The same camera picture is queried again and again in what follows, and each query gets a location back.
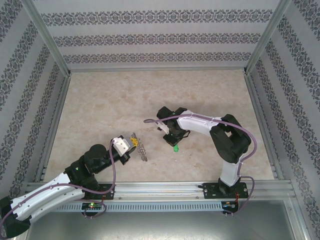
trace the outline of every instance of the spring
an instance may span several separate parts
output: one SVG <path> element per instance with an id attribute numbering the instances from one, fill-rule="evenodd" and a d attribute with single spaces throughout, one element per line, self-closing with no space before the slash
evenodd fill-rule
<path id="1" fill-rule="evenodd" d="M 140 142 L 140 138 L 137 138 L 137 135 L 135 132 L 132 133 L 131 137 L 133 137 L 134 139 L 138 139 L 138 153 L 142 159 L 142 161 L 147 162 L 147 156 L 146 156 L 146 149 L 144 147 L 144 145 Z"/>

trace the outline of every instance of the damask pattern wall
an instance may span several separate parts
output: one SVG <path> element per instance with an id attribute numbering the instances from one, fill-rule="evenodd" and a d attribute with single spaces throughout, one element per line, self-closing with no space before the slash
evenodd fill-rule
<path id="1" fill-rule="evenodd" d="M 19 0 L 0 2 L 0 199 L 35 180 L 65 80 Z"/>
<path id="2" fill-rule="evenodd" d="M 293 0 L 251 73 L 283 174 L 320 239 L 320 1 Z"/>
<path id="3" fill-rule="evenodd" d="M 71 70 L 244 67 L 279 0 L 35 0 Z"/>

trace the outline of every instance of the yellow object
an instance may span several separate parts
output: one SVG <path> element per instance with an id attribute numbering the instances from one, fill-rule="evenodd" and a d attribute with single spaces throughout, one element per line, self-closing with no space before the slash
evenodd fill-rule
<path id="1" fill-rule="evenodd" d="M 131 137 L 130 140 L 132 141 L 135 147 L 138 146 L 138 139 Z"/>

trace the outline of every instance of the patterned wallpaper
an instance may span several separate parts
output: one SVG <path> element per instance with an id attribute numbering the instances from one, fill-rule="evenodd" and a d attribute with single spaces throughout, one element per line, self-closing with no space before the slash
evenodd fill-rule
<path id="1" fill-rule="evenodd" d="M 20 1 L 0 8 L 1 199 L 35 180 L 65 78 Z"/>
<path id="2" fill-rule="evenodd" d="M 319 15 L 316 0 L 293 0 L 251 73 L 311 239 L 320 239 Z"/>
<path id="3" fill-rule="evenodd" d="M 244 67 L 279 0 L 35 0 L 71 70 Z"/>

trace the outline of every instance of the small object on floor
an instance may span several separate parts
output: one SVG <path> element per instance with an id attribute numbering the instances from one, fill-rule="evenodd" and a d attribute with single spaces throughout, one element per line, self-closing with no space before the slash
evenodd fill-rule
<path id="1" fill-rule="evenodd" d="M 178 144 L 174 145 L 173 151 L 174 151 L 175 153 L 179 152 Z"/>
<path id="2" fill-rule="evenodd" d="M 137 149 L 138 149 L 138 153 L 141 157 L 141 160 L 144 162 L 148 162 L 147 156 L 146 156 L 146 149 L 144 147 L 144 145 L 140 142 L 140 138 L 137 138 L 137 135 L 135 132 L 132 133 L 132 138 L 137 139 Z"/>

